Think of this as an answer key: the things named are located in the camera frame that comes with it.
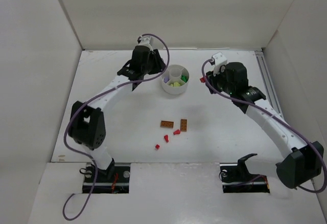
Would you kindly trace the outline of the purple small square lego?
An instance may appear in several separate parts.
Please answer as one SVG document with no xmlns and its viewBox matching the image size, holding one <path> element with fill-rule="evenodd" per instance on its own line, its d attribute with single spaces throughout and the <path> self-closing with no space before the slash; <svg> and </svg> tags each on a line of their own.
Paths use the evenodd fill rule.
<svg viewBox="0 0 327 224">
<path fill-rule="evenodd" d="M 169 76 L 164 77 L 163 81 L 164 83 L 167 83 L 169 81 Z"/>
</svg>

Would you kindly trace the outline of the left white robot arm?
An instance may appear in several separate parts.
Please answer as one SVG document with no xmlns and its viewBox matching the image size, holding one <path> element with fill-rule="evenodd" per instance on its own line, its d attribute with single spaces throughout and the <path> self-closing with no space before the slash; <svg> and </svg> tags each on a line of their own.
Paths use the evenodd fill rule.
<svg viewBox="0 0 327 224">
<path fill-rule="evenodd" d="M 132 57 L 117 72 L 115 78 L 86 106 L 77 101 L 72 106 L 73 119 L 68 136 L 81 145 L 98 167 L 98 173 L 110 178 L 114 159 L 103 144 L 106 137 L 106 110 L 112 109 L 127 94 L 134 91 L 146 75 L 160 74 L 166 68 L 159 51 L 147 46 L 136 46 Z"/>
</svg>

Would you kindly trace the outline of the dark green lego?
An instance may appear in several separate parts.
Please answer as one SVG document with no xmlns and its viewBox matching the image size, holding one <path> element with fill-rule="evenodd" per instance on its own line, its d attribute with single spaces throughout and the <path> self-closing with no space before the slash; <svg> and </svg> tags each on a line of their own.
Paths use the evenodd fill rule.
<svg viewBox="0 0 327 224">
<path fill-rule="evenodd" d="M 182 75 L 182 76 L 181 76 L 181 80 L 182 80 L 183 82 L 187 83 L 187 81 L 188 81 L 188 77 L 185 76 L 185 75 Z"/>
</svg>

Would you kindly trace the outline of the brown lego plate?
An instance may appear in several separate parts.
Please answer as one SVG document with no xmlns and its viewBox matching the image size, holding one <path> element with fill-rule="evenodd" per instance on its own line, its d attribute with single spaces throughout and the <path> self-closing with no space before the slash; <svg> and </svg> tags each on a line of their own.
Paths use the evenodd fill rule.
<svg viewBox="0 0 327 224">
<path fill-rule="evenodd" d="M 165 128 L 173 128 L 174 127 L 174 122 L 173 121 L 161 121 L 160 122 L 160 126 L 161 127 L 165 127 Z"/>
<path fill-rule="evenodd" d="M 188 121 L 187 121 L 187 119 L 181 119 L 180 120 L 180 131 L 187 132 L 187 128 L 188 128 Z"/>
</svg>

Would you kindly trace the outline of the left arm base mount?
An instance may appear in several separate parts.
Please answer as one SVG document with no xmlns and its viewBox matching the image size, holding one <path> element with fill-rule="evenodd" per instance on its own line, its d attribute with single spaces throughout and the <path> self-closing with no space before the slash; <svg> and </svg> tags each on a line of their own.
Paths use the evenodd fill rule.
<svg viewBox="0 0 327 224">
<path fill-rule="evenodd" d="M 113 173 L 110 173 L 109 177 L 99 170 L 92 193 L 128 194 L 130 170 L 131 164 L 128 163 L 116 163 Z M 80 168 L 79 173 L 83 175 L 82 193 L 89 193 L 95 179 L 94 165 L 87 163 L 85 168 Z"/>
</svg>

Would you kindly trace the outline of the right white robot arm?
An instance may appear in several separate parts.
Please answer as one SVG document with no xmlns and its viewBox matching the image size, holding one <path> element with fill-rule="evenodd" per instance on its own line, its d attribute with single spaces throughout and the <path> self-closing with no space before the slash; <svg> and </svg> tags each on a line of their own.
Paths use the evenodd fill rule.
<svg viewBox="0 0 327 224">
<path fill-rule="evenodd" d="M 302 188 L 308 180 L 326 174 L 323 146 L 310 142 L 281 118 L 266 96 L 248 84 L 247 69 L 242 63 L 216 63 L 213 59 L 206 62 L 214 66 L 213 71 L 202 73 L 210 92 L 232 101 L 264 131 L 283 157 L 279 162 L 247 155 L 244 165 L 250 174 L 277 177 L 290 189 Z"/>
</svg>

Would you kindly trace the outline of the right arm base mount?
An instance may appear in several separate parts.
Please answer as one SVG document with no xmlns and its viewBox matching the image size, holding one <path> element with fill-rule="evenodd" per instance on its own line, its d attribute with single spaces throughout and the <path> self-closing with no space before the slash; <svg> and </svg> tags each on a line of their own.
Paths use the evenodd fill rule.
<svg viewBox="0 0 327 224">
<path fill-rule="evenodd" d="M 219 179 L 223 193 L 270 193 L 267 177 L 251 174 L 245 162 L 256 156 L 250 153 L 238 159 L 236 163 L 220 163 Z"/>
</svg>

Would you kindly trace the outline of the red cone lego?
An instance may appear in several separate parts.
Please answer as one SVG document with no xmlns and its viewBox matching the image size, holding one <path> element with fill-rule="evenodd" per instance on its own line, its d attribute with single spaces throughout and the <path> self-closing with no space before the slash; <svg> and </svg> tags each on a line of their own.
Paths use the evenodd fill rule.
<svg viewBox="0 0 327 224">
<path fill-rule="evenodd" d="M 166 143 L 168 143 L 169 142 L 169 136 L 168 135 L 165 135 L 164 136 L 164 140 L 165 140 Z"/>
<path fill-rule="evenodd" d="M 178 130 L 173 132 L 173 135 L 179 135 L 180 133 L 181 133 L 181 131 L 178 129 Z"/>
</svg>

